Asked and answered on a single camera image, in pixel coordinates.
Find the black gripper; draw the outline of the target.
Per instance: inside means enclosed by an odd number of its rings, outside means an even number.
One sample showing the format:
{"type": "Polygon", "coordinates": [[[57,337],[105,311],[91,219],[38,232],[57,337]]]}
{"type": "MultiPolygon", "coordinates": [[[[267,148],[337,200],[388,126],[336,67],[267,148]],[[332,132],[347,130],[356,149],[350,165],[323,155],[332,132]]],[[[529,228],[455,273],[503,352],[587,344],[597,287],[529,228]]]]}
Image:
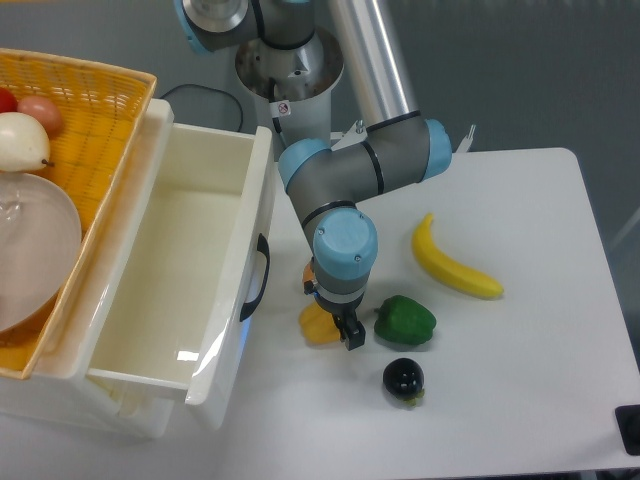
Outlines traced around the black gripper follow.
{"type": "Polygon", "coordinates": [[[366,331],[355,312],[364,297],[364,288],[351,293],[334,293],[326,290],[315,279],[303,282],[303,291],[311,295],[316,303],[331,313],[333,322],[340,334],[340,341],[347,350],[354,350],[364,345],[366,331]]]}

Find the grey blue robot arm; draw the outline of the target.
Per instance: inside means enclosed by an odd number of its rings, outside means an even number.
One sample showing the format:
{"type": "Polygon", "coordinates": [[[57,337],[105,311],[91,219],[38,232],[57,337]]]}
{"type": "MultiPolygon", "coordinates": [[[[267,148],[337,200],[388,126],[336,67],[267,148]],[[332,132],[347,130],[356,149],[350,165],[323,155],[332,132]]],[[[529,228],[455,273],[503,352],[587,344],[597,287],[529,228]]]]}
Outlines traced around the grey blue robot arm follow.
{"type": "Polygon", "coordinates": [[[310,1],[178,1],[199,51],[235,47],[236,75],[282,143],[278,170],[312,252],[305,291],[329,312],[348,349],[377,251],[362,201],[443,173],[452,149],[423,118],[388,5],[333,1],[335,29],[310,1]]]}

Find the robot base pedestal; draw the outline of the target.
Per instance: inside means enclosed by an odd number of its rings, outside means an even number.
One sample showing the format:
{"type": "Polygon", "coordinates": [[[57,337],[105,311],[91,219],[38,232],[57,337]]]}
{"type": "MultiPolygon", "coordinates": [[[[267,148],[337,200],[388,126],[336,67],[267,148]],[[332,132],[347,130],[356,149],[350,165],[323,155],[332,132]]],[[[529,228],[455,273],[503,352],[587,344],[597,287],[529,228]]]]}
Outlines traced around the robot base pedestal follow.
{"type": "Polygon", "coordinates": [[[306,44],[291,50],[252,40],[238,48],[235,68],[252,95],[258,124],[272,131],[275,158],[303,139],[330,142],[331,94],[344,69],[331,33],[318,27],[306,44]]]}

